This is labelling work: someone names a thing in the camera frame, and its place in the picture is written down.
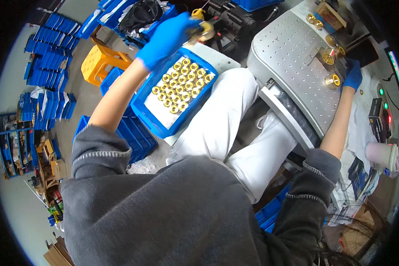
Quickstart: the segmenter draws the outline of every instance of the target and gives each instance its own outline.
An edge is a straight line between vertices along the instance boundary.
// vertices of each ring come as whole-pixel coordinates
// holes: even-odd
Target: white pants
[[[167,164],[189,156],[206,156],[223,164],[238,132],[239,123],[254,103],[259,86],[246,68],[221,74],[213,92],[188,128],[171,148]],[[251,144],[228,158],[227,166],[244,187],[252,203],[259,201],[297,141],[271,110],[262,132]]]

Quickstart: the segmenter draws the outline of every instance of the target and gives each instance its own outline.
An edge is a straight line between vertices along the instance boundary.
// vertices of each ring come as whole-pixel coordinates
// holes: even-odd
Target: brass nut
[[[189,67],[190,70],[195,71],[198,69],[198,64],[197,63],[192,63]]]
[[[165,92],[166,89],[168,89],[168,84],[167,84],[167,83],[163,83],[163,84],[161,85],[161,87],[160,87],[160,90],[161,90],[162,92]]]
[[[158,94],[160,92],[160,88],[158,86],[155,86],[154,88],[152,88],[152,93],[153,94]]]
[[[184,92],[184,91],[185,91],[185,88],[184,88],[183,86],[178,85],[178,86],[176,87],[176,93],[177,93],[177,94],[182,94],[182,92]]]
[[[179,63],[179,62],[176,62],[176,63],[173,65],[173,69],[174,69],[174,70],[180,70],[181,68],[182,68],[182,64]]]
[[[178,77],[179,77],[179,72],[177,72],[177,71],[173,71],[173,72],[171,72],[171,78],[173,78],[173,79],[177,79]]]
[[[330,66],[334,65],[334,56],[331,56],[329,53],[323,53],[322,60]]]
[[[336,74],[329,74],[325,77],[325,84],[330,89],[336,89],[340,86],[340,78]]]
[[[188,74],[188,81],[193,81],[197,75],[194,72],[189,72]]]
[[[180,103],[180,96],[179,95],[172,95],[171,96],[171,101],[174,103],[174,104],[178,104],[178,103]]]
[[[307,22],[309,22],[310,24],[313,24],[313,23],[315,22],[316,18],[315,18],[315,16],[314,16],[313,14],[309,14],[309,15],[307,15],[306,20],[307,20]]]
[[[208,84],[210,81],[212,81],[213,80],[213,75],[212,74],[207,74],[207,75],[205,75],[205,77],[204,77],[204,82],[206,83],[206,84]]]
[[[203,77],[205,75],[205,70],[203,68],[198,69],[197,71],[197,77]]]
[[[170,80],[170,75],[169,74],[164,74],[163,76],[162,76],[162,79],[161,79],[163,82],[169,82],[169,80]]]
[[[197,88],[202,88],[204,87],[204,80],[202,78],[200,78],[199,80],[197,80],[197,82],[195,83],[195,85],[197,86]]]
[[[185,58],[182,60],[182,65],[184,65],[184,66],[189,66],[190,63],[191,63],[191,60],[189,58]]]
[[[344,51],[343,47],[341,46],[337,46],[335,49],[335,56],[337,56],[337,58],[343,57],[346,55],[346,51]]]
[[[182,67],[182,69],[180,70],[180,73],[182,75],[186,75],[187,73],[189,73],[189,68],[187,66]]]
[[[170,113],[177,114],[178,112],[179,112],[179,108],[177,107],[177,105],[170,106]]]
[[[314,25],[317,30],[321,30],[324,27],[324,24],[320,20],[315,20]]]
[[[167,97],[171,97],[172,95],[174,95],[174,90],[171,89],[171,88],[169,88],[169,89],[167,90],[167,92],[165,93],[165,95],[166,95]]]
[[[200,93],[200,90],[197,89],[197,88],[194,88],[194,89],[191,91],[192,99],[195,99],[195,98],[198,96],[199,93]]]
[[[189,104],[186,102],[180,102],[178,104],[179,107],[179,111],[183,112],[184,110],[186,110],[188,108]]]
[[[181,85],[185,84],[186,83],[186,76],[180,76],[178,81],[179,81],[179,84],[181,84]]]
[[[170,88],[176,88],[176,86],[177,86],[177,81],[175,81],[175,80],[170,80],[170,82],[168,83],[168,85],[170,86]]]
[[[190,82],[190,81],[186,82],[186,84],[185,84],[185,89],[186,89],[187,91],[190,91],[190,90],[192,90],[193,88],[194,88],[194,84],[193,84],[192,82]]]
[[[170,107],[171,105],[171,99],[170,98],[165,98],[164,100],[164,106],[165,107]]]
[[[182,101],[189,102],[191,100],[191,94],[189,92],[182,92],[181,94]]]
[[[158,94],[158,99],[160,101],[164,101],[167,97],[165,96],[165,92],[160,92],[160,94]]]

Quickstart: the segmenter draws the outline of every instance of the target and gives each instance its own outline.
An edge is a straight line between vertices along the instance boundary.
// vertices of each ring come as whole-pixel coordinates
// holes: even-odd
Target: hand
[[[164,21],[136,57],[142,59],[145,67],[153,72],[188,40],[186,31],[199,27],[199,23],[200,20],[190,18],[187,12]]]
[[[362,72],[360,71],[360,65],[358,60],[352,60],[346,58],[349,68],[346,70],[346,80],[344,86],[349,86],[355,89],[357,92],[359,85],[362,83]]]

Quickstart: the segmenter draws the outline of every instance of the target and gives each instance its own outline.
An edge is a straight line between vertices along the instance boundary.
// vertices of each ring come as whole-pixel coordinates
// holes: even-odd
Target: gray sweatshirt
[[[125,174],[131,149],[86,127],[64,182],[65,243],[75,265],[310,265],[341,163],[311,150],[264,232],[224,166],[190,157],[156,174]]]

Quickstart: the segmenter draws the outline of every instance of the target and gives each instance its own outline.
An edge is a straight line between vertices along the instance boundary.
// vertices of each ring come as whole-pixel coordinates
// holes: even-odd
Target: yellow plastic stool
[[[93,46],[86,56],[86,59],[81,65],[81,72],[87,82],[100,86],[108,75],[108,72],[105,71],[108,65],[126,70],[130,64],[131,61],[126,54],[97,44]]]

